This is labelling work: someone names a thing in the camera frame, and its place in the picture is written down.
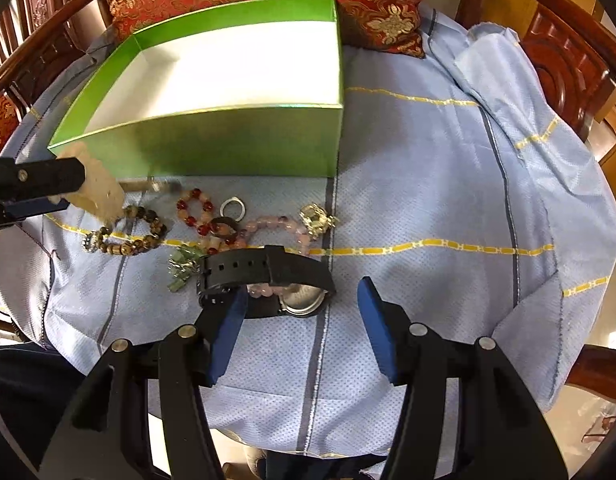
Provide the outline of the beige strap wristwatch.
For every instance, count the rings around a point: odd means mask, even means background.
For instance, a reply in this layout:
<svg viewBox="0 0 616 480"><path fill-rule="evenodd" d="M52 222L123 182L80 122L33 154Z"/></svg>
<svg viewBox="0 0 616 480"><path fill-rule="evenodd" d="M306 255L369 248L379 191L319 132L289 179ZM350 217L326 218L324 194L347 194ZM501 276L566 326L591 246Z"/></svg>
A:
<svg viewBox="0 0 616 480"><path fill-rule="evenodd" d="M179 182L155 178L118 181L100 160L91 155L81 141L62 150L58 158L78 159L84 167L85 179L79 190L51 195L47 199L54 205L58 205L61 200L67 200L71 205L88 212L104 223L121 217L126 193L171 194L182 189Z"/></svg>

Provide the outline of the black strap wristwatch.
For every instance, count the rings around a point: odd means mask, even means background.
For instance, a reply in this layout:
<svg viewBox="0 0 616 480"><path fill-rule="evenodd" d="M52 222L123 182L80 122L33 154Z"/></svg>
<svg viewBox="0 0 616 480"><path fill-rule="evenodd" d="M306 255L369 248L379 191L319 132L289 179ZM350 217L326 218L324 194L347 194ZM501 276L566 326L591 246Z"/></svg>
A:
<svg viewBox="0 0 616 480"><path fill-rule="evenodd" d="M277 245L202 258L196 289L203 309L219 307L245 292L247 318L309 318L336 294L325 264Z"/></svg>

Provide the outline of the green jade charm pendant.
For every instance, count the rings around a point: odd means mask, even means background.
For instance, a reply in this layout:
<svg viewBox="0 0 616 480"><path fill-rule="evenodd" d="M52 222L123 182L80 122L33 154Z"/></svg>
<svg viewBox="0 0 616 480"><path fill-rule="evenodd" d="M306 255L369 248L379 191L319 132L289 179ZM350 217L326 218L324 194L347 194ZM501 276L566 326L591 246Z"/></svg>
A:
<svg viewBox="0 0 616 480"><path fill-rule="evenodd" d="M171 255L169 272L171 282L170 292L178 292L187 282L196 276L201 267L201 260L206 257L206 251L197 246L182 245Z"/></svg>

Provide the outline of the gold silver charm brooch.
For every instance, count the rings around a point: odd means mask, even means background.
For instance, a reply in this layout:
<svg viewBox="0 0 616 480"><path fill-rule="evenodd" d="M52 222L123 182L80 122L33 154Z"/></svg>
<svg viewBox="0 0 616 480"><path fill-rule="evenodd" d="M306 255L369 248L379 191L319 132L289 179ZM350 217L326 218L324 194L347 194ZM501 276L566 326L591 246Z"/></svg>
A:
<svg viewBox="0 0 616 480"><path fill-rule="evenodd" d="M334 229L339 220L329 214L322 206L311 203L303 206L299 210L301 222L313 240L325 234L328 230Z"/></svg>

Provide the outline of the light blue checked cloth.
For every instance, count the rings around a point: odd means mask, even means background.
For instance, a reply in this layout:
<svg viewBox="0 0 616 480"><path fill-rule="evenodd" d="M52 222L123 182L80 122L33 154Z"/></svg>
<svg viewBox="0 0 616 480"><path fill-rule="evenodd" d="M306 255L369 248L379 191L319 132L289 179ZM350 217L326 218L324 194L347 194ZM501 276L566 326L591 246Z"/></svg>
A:
<svg viewBox="0 0 616 480"><path fill-rule="evenodd" d="M384 455L403 390L381 376L357 287L445 338L500 344L541 410L558 397L616 262L616 200L547 103L511 29L424 18L422 58L338 43L331 0L170 18L98 46L23 125L19 160L84 142L119 178L164 177L298 245L299 211L338 220L311 245L335 295L314 318L248 320L203 394L211 427L318 458Z"/></svg>

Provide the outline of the green cardboard box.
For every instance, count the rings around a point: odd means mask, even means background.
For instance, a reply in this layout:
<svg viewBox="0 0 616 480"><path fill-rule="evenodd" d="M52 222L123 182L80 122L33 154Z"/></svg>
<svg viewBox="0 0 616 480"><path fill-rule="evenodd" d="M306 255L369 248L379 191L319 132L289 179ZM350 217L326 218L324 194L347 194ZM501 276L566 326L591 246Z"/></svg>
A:
<svg viewBox="0 0 616 480"><path fill-rule="evenodd" d="M133 32L48 147L115 177L335 174L344 115L334 0L250 0Z"/></svg>

